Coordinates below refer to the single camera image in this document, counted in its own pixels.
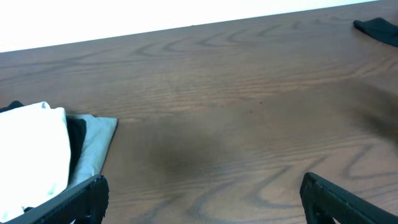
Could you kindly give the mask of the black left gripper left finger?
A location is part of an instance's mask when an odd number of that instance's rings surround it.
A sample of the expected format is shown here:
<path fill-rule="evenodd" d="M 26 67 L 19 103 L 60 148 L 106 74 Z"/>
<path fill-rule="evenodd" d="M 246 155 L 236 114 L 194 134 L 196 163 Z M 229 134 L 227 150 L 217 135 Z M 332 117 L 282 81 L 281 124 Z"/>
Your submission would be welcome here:
<path fill-rule="evenodd" d="M 108 181 L 98 174 L 6 224 L 101 224 L 108 204 Z"/>

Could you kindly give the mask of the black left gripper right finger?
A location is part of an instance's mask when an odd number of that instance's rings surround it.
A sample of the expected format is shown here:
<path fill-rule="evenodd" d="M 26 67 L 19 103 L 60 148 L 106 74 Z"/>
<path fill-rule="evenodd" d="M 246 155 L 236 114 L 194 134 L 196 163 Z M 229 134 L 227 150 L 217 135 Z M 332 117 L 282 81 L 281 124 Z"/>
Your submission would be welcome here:
<path fill-rule="evenodd" d="M 397 216 L 313 172 L 305 173 L 300 198 L 308 224 L 397 223 Z"/>

